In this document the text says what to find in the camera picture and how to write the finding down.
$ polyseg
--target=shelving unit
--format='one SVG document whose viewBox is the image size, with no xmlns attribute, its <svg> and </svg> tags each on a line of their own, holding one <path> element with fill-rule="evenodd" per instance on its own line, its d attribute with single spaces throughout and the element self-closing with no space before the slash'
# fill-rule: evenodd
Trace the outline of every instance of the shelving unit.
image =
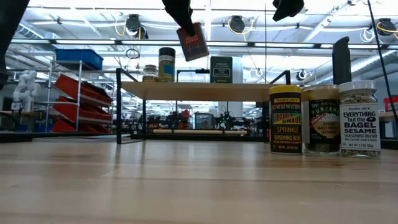
<svg viewBox="0 0 398 224">
<path fill-rule="evenodd" d="M 52 85 L 51 80 L 55 65 L 78 68 L 78 73 L 75 73 L 78 80 L 61 73 L 55 84 Z M 105 128 L 101 125 L 112 123 L 112 115 L 102 109 L 107 108 L 108 112 L 112 111 L 112 98 L 102 89 L 82 81 L 85 70 L 93 73 L 94 69 L 82 61 L 53 61 L 51 63 L 48 97 L 45 103 L 47 104 L 47 110 L 52 106 L 62 117 L 55 123 L 53 131 L 111 132 L 111 129 L 105 131 Z M 55 88 L 67 96 L 60 96 L 57 101 L 51 102 L 51 88 Z M 46 131 L 48 131 L 48 121 L 49 117 L 46 116 Z"/>
</svg>

